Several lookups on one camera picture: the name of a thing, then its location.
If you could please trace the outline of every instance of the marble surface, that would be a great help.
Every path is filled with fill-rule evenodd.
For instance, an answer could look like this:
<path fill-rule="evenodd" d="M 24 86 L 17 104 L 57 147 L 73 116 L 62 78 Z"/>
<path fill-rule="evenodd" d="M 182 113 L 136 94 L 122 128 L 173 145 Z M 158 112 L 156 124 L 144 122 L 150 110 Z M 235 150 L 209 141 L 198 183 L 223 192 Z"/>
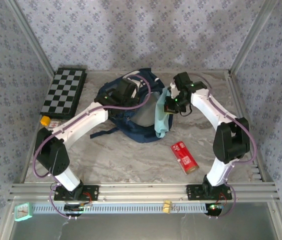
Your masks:
<path fill-rule="evenodd" d="M 88 72 L 84 84 L 77 114 L 84 110 L 95 98 L 99 88 L 106 82 L 126 72 Z M 166 84 L 173 80 L 175 73 L 156 73 Z M 199 78 L 189 74 L 193 81 Z M 212 87 L 213 95 L 226 109 L 235 114 L 232 98 L 223 74 L 204 75 Z M 215 130 L 204 115 L 197 109 L 188 117 L 179 114 L 174 116 L 173 126 L 166 136 L 153 143 L 137 143 L 122 132 L 103 135 L 90 139 L 90 133 L 109 130 L 114 124 L 107 121 L 82 136 L 68 150 L 70 168 L 85 183 L 170 183 L 193 182 L 201 183 L 204 175 L 209 172 L 214 153 L 212 144 Z M 199 165 L 195 172 L 185 175 L 170 146 L 183 141 Z M 46 170 L 38 163 L 39 173 Z M 229 182 L 252 181 L 253 173 L 247 165 L 237 166 L 229 176 Z M 32 163 L 25 182 L 51 182 L 51 177 L 37 179 L 32 172 Z"/>

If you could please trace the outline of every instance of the chessboard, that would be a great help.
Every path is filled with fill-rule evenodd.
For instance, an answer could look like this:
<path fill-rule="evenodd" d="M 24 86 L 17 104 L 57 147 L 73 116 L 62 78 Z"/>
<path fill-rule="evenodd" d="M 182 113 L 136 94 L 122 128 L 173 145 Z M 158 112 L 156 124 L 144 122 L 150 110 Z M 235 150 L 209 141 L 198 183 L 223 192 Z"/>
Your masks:
<path fill-rule="evenodd" d="M 40 114 L 51 119 L 73 118 L 86 77 L 86 70 L 83 68 L 59 68 L 54 75 Z"/>

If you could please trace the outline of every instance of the teal towel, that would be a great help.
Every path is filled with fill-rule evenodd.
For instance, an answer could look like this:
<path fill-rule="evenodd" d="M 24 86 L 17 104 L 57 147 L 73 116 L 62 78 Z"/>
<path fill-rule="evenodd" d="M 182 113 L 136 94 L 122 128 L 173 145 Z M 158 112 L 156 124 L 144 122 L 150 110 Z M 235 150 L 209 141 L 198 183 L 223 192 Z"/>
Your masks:
<path fill-rule="evenodd" d="M 165 87 L 155 105 L 154 130 L 158 138 L 163 138 L 169 131 L 169 114 L 164 112 L 166 96 L 170 96 L 170 92 Z"/>

